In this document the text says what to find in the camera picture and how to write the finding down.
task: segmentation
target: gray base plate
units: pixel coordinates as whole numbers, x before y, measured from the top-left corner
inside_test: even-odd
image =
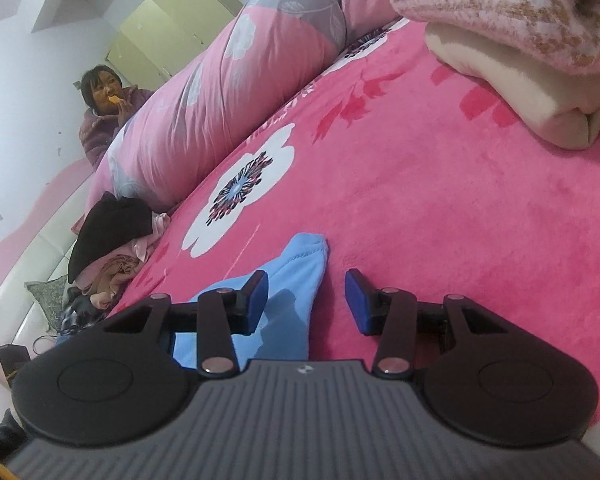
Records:
[[[600,459],[578,441],[481,444],[359,361],[252,361],[144,439],[82,450],[33,440],[8,467],[21,480],[600,480]]]

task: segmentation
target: yellow object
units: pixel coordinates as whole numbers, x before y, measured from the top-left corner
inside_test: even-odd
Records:
[[[18,480],[16,475],[9,471],[5,466],[0,463],[0,478],[2,480]]]

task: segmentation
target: black round pad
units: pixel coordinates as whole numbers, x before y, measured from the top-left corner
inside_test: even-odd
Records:
[[[151,433],[181,409],[186,372],[135,334],[86,331],[37,357],[13,382],[33,434],[66,446],[115,446]]]
[[[469,336],[427,371],[424,395],[451,427],[507,447],[579,438],[598,403],[584,366],[522,330]]]
[[[58,377],[58,388],[67,397],[83,402],[111,400],[133,384],[134,373],[110,359],[88,359],[66,368]]]

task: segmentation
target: cabinet door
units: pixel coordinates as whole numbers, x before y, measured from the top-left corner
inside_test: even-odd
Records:
[[[205,49],[153,0],[145,0],[125,20],[120,32],[169,76],[178,73]]]
[[[166,81],[160,71],[123,34],[113,40],[107,56],[115,69],[131,84],[146,90],[157,90]]]
[[[153,0],[182,30],[209,46],[234,15],[218,0]]]

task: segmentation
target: woman's hand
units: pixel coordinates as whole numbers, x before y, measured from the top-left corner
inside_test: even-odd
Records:
[[[122,128],[133,114],[134,108],[131,103],[120,99],[118,102],[118,126]]]

